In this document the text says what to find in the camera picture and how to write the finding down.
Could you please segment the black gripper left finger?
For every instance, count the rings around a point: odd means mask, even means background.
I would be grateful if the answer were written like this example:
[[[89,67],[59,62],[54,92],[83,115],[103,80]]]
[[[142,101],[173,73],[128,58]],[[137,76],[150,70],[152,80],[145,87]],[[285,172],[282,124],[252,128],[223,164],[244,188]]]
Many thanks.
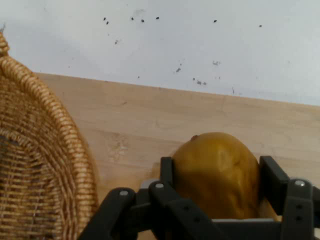
[[[135,240],[152,230],[158,240],[211,240],[213,223],[195,204],[173,188],[173,159],[160,160],[160,179],[135,192],[111,190],[88,225],[81,240]]]

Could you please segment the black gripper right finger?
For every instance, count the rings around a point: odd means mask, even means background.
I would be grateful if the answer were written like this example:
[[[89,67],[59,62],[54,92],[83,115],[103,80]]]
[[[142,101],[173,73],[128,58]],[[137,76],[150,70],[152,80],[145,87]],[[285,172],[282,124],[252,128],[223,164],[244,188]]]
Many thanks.
[[[281,240],[313,240],[320,217],[320,190],[308,180],[290,178],[271,156],[259,158],[264,196],[282,216]]]

